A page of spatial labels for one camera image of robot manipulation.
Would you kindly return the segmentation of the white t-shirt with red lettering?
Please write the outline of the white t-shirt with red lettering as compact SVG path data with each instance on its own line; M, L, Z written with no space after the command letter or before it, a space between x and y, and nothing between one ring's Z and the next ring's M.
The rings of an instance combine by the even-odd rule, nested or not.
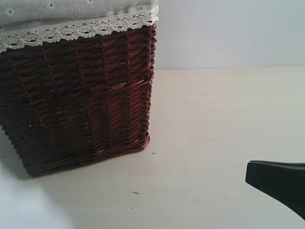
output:
M72 229L71 220L40 186L27 186L0 166L2 229Z

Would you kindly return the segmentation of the dark red wicker basket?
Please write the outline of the dark red wicker basket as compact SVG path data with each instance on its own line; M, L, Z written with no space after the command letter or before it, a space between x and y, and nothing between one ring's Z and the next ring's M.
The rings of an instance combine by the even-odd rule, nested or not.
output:
M156 26L7 50L0 125L31 177L144 150Z

